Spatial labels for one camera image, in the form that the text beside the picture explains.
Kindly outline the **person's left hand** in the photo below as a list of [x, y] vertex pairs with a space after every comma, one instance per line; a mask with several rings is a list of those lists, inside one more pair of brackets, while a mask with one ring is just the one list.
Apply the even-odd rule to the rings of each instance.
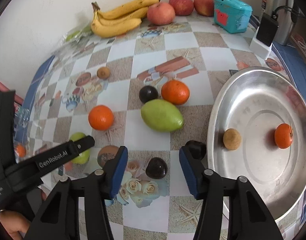
[[23, 239], [21, 233], [26, 234], [30, 227], [30, 221], [14, 211], [1, 211], [0, 222], [13, 240]]

